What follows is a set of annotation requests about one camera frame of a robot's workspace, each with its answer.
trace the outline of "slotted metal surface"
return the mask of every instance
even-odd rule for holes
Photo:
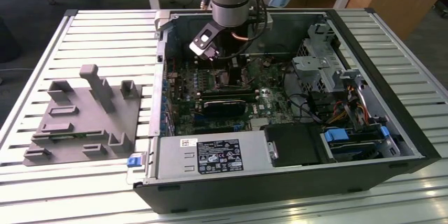
[[[64,18],[0,136],[1,223],[432,223],[448,217],[447,94],[393,35],[363,10],[339,12],[443,160],[369,191],[241,207],[159,215],[125,181],[127,161],[23,166],[39,125],[51,80],[77,78],[81,64],[97,64],[111,85],[144,85],[136,151],[148,144],[156,40],[151,10],[83,11]],[[347,61],[355,66],[347,52]]]

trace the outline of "green circuit board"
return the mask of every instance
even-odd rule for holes
[[[244,114],[237,117],[207,118],[199,110],[201,102],[196,98],[196,93],[237,89],[219,86],[216,76],[221,71],[224,70],[199,70],[195,67],[179,70],[179,77],[172,81],[176,135],[251,131],[251,119],[257,118],[267,118],[271,124],[295,120],[283,88],[279,86],[284,65],[271,64],[264,57],[252,59],[243,69],[245,83],[241,83],[240,89],[255,90],[256,102],[245,104]]]

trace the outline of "3d printed holder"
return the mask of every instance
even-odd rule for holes
[[[133,153],[141,86],[121,81],[111,87],[97,72],[96,65],[80,68],[89,88],[72,88],[67,80],[52,82],[25,166],[128,158]]]

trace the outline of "warning label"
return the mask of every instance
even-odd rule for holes
[[[244,170],[240,141],[197,142],[197,167],[200,174]]]

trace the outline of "barcode sticker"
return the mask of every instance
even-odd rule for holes
[[[180,146],[181,147],[195,147],[196,143],[197,143],[197,138],[180,139]]]

